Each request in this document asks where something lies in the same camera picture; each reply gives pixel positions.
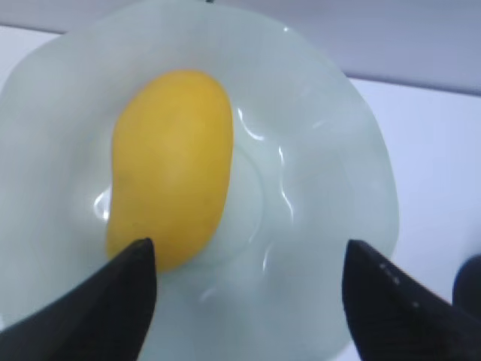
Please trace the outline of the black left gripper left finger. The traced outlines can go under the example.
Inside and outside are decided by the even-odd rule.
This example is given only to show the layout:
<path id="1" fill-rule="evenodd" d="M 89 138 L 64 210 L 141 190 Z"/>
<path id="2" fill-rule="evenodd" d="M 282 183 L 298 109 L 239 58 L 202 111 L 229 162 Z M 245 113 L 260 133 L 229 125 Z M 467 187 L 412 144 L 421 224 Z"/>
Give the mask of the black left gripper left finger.
<path id="1" fill-rule="evenodd" d="M 155 304 L 155 253 L 145 238 L 60 299 L 2 331 L 1 358 L 136 360 Z"/>

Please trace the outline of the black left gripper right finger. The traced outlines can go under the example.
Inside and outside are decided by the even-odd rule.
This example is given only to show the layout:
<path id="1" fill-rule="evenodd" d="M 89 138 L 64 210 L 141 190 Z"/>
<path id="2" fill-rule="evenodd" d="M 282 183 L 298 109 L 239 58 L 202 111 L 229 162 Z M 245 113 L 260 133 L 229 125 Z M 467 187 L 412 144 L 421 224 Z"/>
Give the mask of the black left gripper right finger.
<path id="1" fill-rule="evenodd" d="M 350 335 L 363 360 L 478 360 L 480 321 L 350 240 L 342 275 Z"/>

